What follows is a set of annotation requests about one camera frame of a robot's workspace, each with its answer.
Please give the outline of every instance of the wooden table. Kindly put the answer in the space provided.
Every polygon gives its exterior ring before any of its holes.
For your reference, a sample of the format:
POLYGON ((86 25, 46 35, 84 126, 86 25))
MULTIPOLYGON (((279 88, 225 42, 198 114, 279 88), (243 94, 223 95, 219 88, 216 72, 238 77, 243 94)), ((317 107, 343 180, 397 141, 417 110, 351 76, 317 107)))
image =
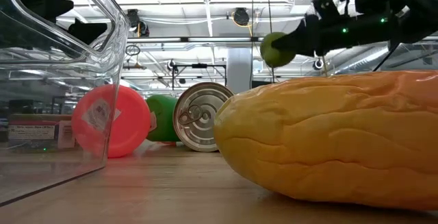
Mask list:
POLYGON ((0 208, 0 223, 438 223, 438 214, 294 201, 234 173, 219 153, 149 147, 0 208))

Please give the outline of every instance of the can lid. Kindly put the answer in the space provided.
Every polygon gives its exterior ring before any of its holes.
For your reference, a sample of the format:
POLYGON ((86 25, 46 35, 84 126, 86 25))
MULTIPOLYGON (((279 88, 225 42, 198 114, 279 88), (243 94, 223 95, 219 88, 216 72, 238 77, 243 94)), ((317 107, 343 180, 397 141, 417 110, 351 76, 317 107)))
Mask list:
POLYGON ((181 142, 195 151, 217 151, 214 118, 231 96, 233 93, 227 87, 217 83, 200 83, 188 88, 173 112, 173 127, 181 142))

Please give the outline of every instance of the yellow melon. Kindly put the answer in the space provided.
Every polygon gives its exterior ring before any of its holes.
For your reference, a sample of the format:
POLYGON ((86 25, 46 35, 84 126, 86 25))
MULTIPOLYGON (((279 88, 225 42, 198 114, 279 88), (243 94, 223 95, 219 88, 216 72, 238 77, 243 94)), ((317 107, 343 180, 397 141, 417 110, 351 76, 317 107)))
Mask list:
POLYGON ((291 79, 231 97, 214 138, 241 176, 309 201, 438 210, 438 71, 291 79))

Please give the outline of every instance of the ceiling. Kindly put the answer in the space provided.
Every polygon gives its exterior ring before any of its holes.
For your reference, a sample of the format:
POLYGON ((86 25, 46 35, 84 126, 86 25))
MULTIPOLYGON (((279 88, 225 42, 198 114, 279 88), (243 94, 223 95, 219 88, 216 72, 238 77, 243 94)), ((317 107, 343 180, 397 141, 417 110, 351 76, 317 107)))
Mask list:
MULTIPOLYGON (((78 18, 84 23, 109 22, 104 13, 92 0, 72 0, 74 10, 57 18, 57 24, 67 28, 78 18)), ((250 48, 253 59, 253 78, 270 79, 271 70, 261 61, 259 43, 252 42, 168 42, 174 37, 263 37, 270 32, 294 31, 306 13, 312 13, 311 0, 116 0, 127 11, 138 9, 139 16, 150 30, 154 42, 134 42, 128 45, 141 49, 138 55, 126 55, 121 84, 133 87, 139 92, 169 94, 172 90, 171 72, 167 69, 169 61, 176 64, 206 63, 227 65, 230 48, 250 48), (250 27, 237 26, 232 19, 236 8, 245 8, 251 17, 250 27)), ((344 11, 344 3, 337 2, 339 11, 344 11)), ((354 2, 348 6, 350 14, 355 13, 354 2)), ((382 67, 384 70, 398 69, 436 69, 438 57, 435 53, 438 36, 416 45, 404 45, 396 56, 391 57, 382 67)), ((352 49, 338 49, 329 52, 329 74, 351 73, 372 70, 378 60, 385 56, 386 43, 363 45, 352 49)), ((321 75, 313 69, 316 58, 297 55, 288 65, 275 69, 278 81, 291 77, 321 75)), ((179 78, 185 83, 175 81, 176 93, 197 82, 218 82, 224 84, 225 71, 220 66, 213 69, 192 69, 180 71, 179 78)))

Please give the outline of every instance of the tennis ball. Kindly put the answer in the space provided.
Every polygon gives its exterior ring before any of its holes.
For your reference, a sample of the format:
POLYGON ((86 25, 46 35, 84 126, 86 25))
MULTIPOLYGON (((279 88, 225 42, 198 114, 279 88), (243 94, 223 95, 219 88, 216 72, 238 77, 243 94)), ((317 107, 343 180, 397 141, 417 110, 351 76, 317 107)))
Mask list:
POLYGON ((271 46, 271 42, 286 36, 283 32, 272 32, 265 36, 260 45, 261 57, 269 67, 280 67, 289 64, 295 58, 295 52, 278 50, 271 46))

